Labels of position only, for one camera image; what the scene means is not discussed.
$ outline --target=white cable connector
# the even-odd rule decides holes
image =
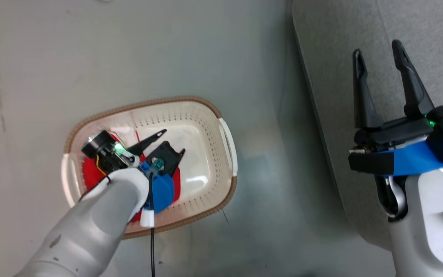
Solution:
[[[155,211],[151,209],[142,209],[139,225],[144,228],[155,227]]]

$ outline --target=black cable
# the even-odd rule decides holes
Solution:
[[[155,215],[155,210],[153,209],[153,172],[150,173],[148,177],[148,186],[150,191],[148,192],[148,198],[150,198],[150,209],[153,211],[153,216]],[[155,277],[155,228],[150,229],[150,262],[152,264],[152,277]]]

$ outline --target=plastic basket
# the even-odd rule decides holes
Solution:
[[[100,130],[116,133],[126,147],[166,128],[160,140],[145,150],[148,155],[167,140],[177,151],[186,149],[179,165],[180,197],[155,215],[155,232],[192,223],[222,209],[237,183],[235,144],[221,113],[207,100],[177,97],[142,102],[102,112],[79,123],[69,135],[61,165],[63,189],[72,207],[86,192],[81,147]],[[128,224],[125,239],[149,235],[139,222]]]

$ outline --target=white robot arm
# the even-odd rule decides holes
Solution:
[[[389,216],[398,277],[443,276],[443,106],[432,100],[399,40],[392,42],[406,98],[405,117],[383,122],[366,82],[359,49],[353,53],[356,147],[350,169],[375,176]]]
[[[149,192],[148,179],[136,168],[114,171],[109,178],[67,212],[17,277],[97,277],[104,272]]]
[[[389,222],[397,277],[443,276],[443,171],[408,176],[405,191],[406,216]]]

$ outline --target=floor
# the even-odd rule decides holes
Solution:
[[[291,1],[0,0],[0,276],[69,209],[65,138],[97,112],[197,95],[239,154],[223,214],[155,236],[158,276],[392,277],[389,252],[348,226],[295,47]],[[149,275],[149,238],[106,277]]]

